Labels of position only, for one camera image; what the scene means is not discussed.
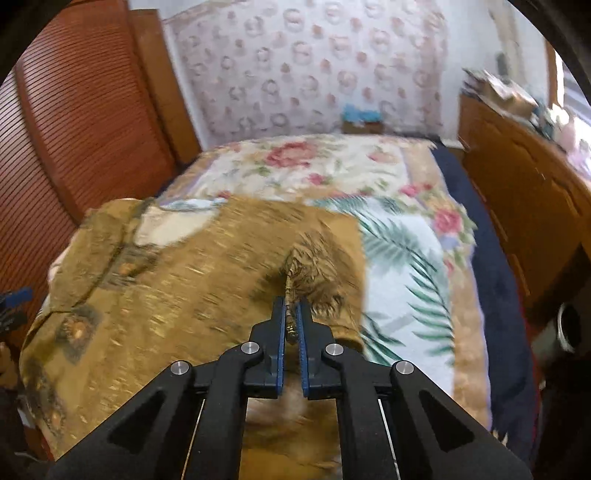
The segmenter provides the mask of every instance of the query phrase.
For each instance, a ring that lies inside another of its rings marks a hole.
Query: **green leaf pattern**
[[[410,347],[401,340],[401,332],[406,331],[404,338],[411,335],[426,342],[421,349],[427,357],[452,367],[454,335],[447,270],[441,251],[425,249],[417,233],[400,221],[400,215],[415,212],[409,212],[399,199],[388,197],[338,197],[316,200],[314,205],[357,218],[370,275],[397,274],[408,279],[404,286],[394,286],[410,293],[405,297],[410,320],[401,328],[387,329],[390,316],[383,312],[363,314],[361,337],[366,357],[383,365],[400,360],[401,351]]]

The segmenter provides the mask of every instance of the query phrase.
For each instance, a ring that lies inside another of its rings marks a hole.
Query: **patterned wallpaper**
[[[347,103],[442,127],[437,0],[210,1],[165,22],[217,144],[335,131]]]

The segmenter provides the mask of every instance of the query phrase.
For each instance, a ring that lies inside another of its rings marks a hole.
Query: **wooden dresser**
[[[591,186],[554,144],[465,95],[459,137],[463,166],[489,209],[525,313],[544,323],[591,274]]]

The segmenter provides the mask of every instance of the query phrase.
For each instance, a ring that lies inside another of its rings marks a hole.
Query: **metal screw cap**
[[[411,362],[402,360],[396,364],[396,370],[403,375],[410,375],[414,372],[414,365]]]
[[[328,345],[326,345],[325,350],[326,353],[332,356],[338,356],[345,351],[343,346],[339,345],[338,343],[329,343]]]
[[[246,342],[242,344],[240,350],[242,350],[244,353],[247,353],[248,355],[252,355],[253,353],[257,353],[259,351],[259,345],[256,342]]]
[[[170,365],[170,371],[175,375],[184,375],[189,371],[189,364],[187,362],[178,361]]]

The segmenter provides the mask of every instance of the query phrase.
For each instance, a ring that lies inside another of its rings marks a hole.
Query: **navy blue blanket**
[[[458,159],[439,143],[433,155],[450,195],[466,207],[478,229],[472,268],[485,318],[491,381],[492,428],[530,463],[537,419],[537,389],[517,284],[485,205]]]

